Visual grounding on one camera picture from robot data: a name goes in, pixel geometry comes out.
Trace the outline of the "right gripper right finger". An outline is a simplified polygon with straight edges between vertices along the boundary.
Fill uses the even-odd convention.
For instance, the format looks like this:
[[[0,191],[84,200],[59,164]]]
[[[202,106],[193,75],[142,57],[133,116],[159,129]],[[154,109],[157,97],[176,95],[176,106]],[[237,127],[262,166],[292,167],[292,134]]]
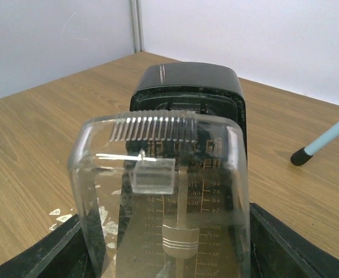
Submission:
[[[250,204],[251,277],[339,277],[339,259]]]

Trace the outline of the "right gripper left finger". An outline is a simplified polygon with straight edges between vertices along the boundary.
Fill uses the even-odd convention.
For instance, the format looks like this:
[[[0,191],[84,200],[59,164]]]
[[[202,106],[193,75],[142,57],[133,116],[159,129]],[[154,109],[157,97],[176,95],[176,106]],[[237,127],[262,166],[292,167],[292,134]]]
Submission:
[[[0,265],[0,278],[95,277],[78,215]]]

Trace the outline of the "light blue music stand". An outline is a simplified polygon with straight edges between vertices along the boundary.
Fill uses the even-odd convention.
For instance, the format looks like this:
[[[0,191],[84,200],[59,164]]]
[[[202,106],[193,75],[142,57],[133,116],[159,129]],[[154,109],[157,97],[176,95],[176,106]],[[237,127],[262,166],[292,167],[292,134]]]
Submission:
[[[306,164],[319,150],[339,136],[339,121],[306,147],[300,148],[291,157],[294,166]]]

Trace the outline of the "black metronome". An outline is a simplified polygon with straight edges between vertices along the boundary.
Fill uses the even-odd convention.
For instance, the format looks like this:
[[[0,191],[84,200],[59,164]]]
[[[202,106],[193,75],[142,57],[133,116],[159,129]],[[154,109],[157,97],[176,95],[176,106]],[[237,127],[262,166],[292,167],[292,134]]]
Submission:
[[[149,67],[130,101],[117,277],[249,277],[246,110],[236,73]]]

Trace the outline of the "clear plastic metronome cover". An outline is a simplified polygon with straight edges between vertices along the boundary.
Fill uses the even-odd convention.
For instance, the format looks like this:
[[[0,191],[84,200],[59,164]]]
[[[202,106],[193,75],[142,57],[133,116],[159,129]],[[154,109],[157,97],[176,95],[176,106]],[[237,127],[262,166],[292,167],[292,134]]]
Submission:
[[[97,277],[250,277],[248,162],[231,119],[134,111],[88,120],[68,160]]]

